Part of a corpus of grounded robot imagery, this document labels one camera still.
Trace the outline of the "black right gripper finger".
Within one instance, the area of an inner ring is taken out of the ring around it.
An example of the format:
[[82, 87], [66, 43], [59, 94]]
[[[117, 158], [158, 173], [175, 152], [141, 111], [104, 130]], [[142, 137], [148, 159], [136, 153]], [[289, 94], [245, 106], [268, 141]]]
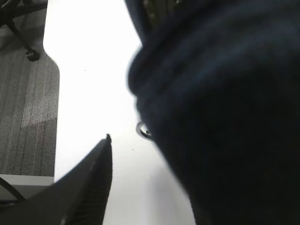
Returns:
[[59, 181], [1, 212], [2, 225], [101, 225], [112, 184], [111, 137], [106, 136]]

